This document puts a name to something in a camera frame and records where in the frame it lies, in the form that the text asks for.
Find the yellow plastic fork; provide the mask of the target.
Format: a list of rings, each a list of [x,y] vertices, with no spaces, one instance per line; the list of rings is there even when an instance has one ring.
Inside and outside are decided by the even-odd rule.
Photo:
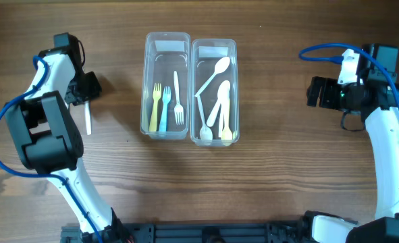
[[[161,95],[162,95],[161,84],[155,83],[153,88],[153,108],[151,112],[151,120],[149,123],[150,132],[157,131],[158,105],[159,105],[159,100],[161,99]]]

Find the white slim plastic spoon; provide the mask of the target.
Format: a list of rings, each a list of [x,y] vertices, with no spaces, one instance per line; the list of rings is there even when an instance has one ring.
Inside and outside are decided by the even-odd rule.
[[[206,125],[203,104],[200,96],[197,96],[197,103],[202,123],[202,127],[200,129],[200,139],[205,141],[211,141],[213,139],[213,133],[211,129]]]

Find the white fork container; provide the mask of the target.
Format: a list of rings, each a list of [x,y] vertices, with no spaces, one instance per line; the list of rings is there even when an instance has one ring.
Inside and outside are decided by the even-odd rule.
[[[180,103],[180,87],[179,87],[177,71],[174,71],[174,90],[175,90],[175,96],[176,96],[176,106],[174,107],[176,124],[183,125],[184,124],[184,108]]]

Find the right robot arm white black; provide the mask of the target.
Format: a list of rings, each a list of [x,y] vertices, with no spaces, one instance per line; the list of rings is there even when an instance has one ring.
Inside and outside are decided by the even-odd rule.
[[[327,43],[305,48],[298,54],[314,61],[311,51],[342,48],[343,54],[317,57],[340,65],[338,78],[315,76],[307,88],[307,105],[359,115],[373,149],[377,206],[373,221],[357,225],[341,217],[314,211],[299,221],[299,242],[399,242],[399,84],[398,48],[368,44],[361,48]]]

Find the yellow plastic spoon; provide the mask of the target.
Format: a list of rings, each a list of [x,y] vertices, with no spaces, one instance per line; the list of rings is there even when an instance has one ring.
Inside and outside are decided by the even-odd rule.
[[[223,128],[221,130],[221,139],[222,143],[225,146],[229,146],[232,143],[233,134],[230,130],[230,98],[227,98],[226,102],[224,103],[223,108]]]

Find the light blue plastic fork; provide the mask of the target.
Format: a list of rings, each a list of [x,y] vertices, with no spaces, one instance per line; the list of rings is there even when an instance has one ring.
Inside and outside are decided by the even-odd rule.
[[[159,122],[159,131],[166,132],[167,131],[167,110],[169,106],[169,102],[171,101],[171,87],[166,86],[163,90],[163,107],[161,112],[161,120]]]

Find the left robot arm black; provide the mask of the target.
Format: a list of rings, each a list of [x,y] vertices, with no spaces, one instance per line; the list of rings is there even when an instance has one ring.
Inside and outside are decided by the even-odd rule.
[[[77,216],[81,242],[127,242],[128,230],[86,172],[82,137],[68,109],[100,95],[101,85],[84,63],[82,43],[67,32],[56,34],[54,47],[33,58],[36,75],[28,90],[0,116],[29,176],[47,178]]]

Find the white fork tines up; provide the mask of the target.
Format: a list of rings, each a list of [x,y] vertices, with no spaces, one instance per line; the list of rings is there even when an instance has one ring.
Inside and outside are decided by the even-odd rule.
[[[90,104],[88,101],[84,103],[84,118],[86,125],[86,134],[92,134],[92,124],[91,124],[91,116],[90,116]]]

